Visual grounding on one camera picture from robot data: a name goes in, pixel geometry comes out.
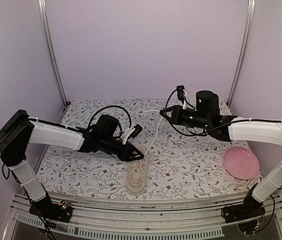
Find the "cream white sneaker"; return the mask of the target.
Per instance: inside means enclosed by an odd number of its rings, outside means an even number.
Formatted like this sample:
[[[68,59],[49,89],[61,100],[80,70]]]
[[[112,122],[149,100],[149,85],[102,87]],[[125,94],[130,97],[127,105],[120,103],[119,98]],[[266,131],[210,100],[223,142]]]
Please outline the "cream white sneaker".
[[[151,144],[147,148],[145,148],[142,144],[139,145],[144,157],[140,160],[131,161],[127,165],[126,191],[132,196],[140,196],[146,191],[147,175],[150,166],[149,151],[157,139],[162,119],[163,117],[161,116],[158,120],[155,135]]]

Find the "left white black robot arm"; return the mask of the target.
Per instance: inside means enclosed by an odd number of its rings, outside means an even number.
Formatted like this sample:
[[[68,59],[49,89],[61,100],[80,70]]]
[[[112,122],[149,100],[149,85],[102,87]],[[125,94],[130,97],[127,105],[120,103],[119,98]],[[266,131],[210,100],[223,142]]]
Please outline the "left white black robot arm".
[[[81,153],[98,151],[115,155],[122,162],[144,158],[144,154],[128,140],[142,128],[130,127],[115,136],[121,129],[118,119],[101,115],[95,124],[87,128],[72,128],[65,125],[31,118],[25,110],[18,110],[0,130],[0,159],[10,169],[29,198],[36,203],[36,209],[44,216],[55,213],[55,205],[36,177],[33,168],[26,161],[29,144],[49,145],[68,148]]]

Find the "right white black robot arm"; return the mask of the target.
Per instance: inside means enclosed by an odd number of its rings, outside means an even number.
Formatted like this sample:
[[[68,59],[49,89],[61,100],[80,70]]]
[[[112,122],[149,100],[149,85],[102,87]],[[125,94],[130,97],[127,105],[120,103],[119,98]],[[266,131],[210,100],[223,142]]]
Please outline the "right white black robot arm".
[[[274,144],[282,147],[282,119],[254,119],[236,115],[221,115],[219,97],[209,90],[198,91],[195,95],[196,106],[187,99],[187,91],[179,85],[175,92],[181,105],[165,106],[159,114],[175,128],[176,126],[198,128],[203,131],[200,137],[211,136],[223,141],[250,141]],[[282,162],[244,198],[239,213],[250,218],[259,210],[259,206],[274,192],[282,187]]]

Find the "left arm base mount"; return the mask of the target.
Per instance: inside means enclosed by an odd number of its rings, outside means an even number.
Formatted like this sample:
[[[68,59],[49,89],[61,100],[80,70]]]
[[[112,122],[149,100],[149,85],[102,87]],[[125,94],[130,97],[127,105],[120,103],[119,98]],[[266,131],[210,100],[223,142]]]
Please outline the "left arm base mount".
[[[69,223],[73,214],[71,206],[63,207],[63,204],[52,203],[50,199],[42,199],[31,203],[29,213],[44,219]]]

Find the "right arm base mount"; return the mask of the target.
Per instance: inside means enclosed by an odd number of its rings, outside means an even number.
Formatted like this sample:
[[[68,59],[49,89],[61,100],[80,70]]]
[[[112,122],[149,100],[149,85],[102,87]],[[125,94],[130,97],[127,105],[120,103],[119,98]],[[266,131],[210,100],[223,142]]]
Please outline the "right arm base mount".
[[[243,203],[236,205],[226,205],[221,210],[221,216],[224,218],[226,223],[232,223],[237,221],[243,221],[250,218],[255,218],[266,213],[262,203],[256,200],[248,199],[244,200]]]

